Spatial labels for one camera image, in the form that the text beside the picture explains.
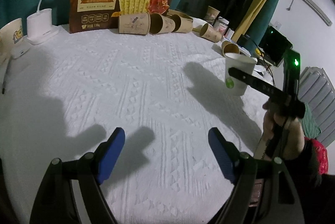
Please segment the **person right hand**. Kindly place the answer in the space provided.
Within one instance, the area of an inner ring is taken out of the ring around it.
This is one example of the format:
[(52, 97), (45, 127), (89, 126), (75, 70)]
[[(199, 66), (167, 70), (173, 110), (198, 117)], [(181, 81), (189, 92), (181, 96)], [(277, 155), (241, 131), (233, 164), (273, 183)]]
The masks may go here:
[(283, 137), (280, 145), (279, 157), (284, 159), (294, 159), (304, 149), (304, 132), (298, 118), (285, 118), (280, 116), (275, 109), (277, 106), (267, 100), (262, 107), (266, 113), (263, 118), (263, 135), (261, 141), (264, 142), (265, 148), (268, 147), (270, 141), (275, 137), (274, 126), (277, 124), (281, 129), (285, 130), (286, 136)]

